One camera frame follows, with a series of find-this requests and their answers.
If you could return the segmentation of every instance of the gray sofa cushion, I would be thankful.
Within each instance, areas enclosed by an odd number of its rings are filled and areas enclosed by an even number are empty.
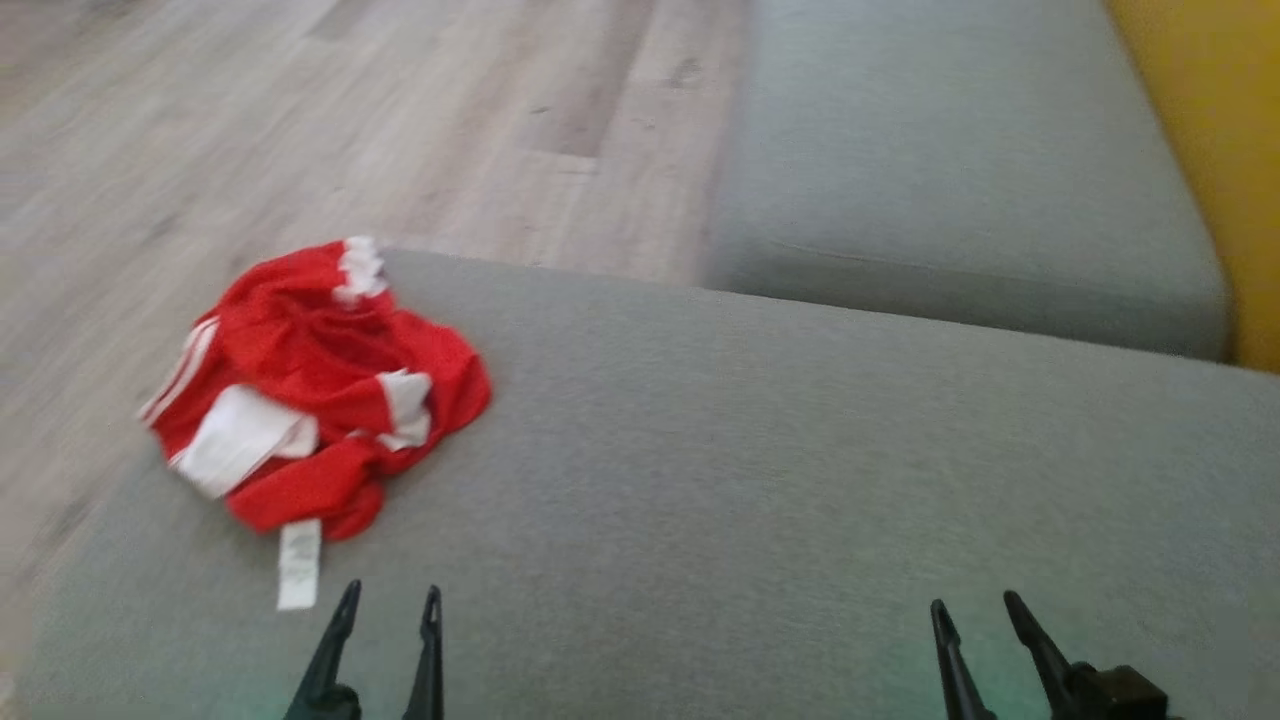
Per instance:
[[[279,717],[351,578],[342,676],[398,717],[429,583],[452,717],[941,717],[945,597],[1001,717],[1046,712],[1018,588],[1075,659],[1189,717],[1276,717],[1280,382],[987,328],[393,254],[494,404],[326,546],[148,464],[61,575],[19,692],[49,717]]]
[[[707,284],[1217,359],[1210,237],[1097,0],[758,0]]]

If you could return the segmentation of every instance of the white label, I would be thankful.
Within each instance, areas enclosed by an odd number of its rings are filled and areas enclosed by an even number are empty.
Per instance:
[[[320,520],[280,528],[280,598],[276,610],[310,610],[320,585]]]

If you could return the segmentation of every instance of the wooden floor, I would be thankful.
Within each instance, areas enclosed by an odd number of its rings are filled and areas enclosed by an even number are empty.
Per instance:
[[[749,0],[0,0],[0,671],[252,263],[692,282]]]

